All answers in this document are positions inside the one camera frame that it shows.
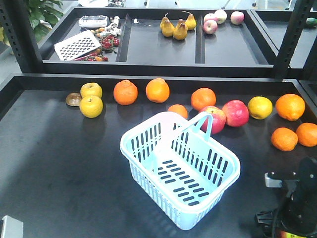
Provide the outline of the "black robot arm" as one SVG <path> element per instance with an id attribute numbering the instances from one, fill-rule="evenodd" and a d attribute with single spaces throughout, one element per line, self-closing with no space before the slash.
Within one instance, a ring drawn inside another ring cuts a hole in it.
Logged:
<path id="1" fill-rule="evenodd" d="M 317 236 L 317 160 L 306 157 L 296 172 L 268 172 L 265 185 L 283 188 L 285 197 L 276 209 L 255 219 L 264 238 L 315 238 Z"/>

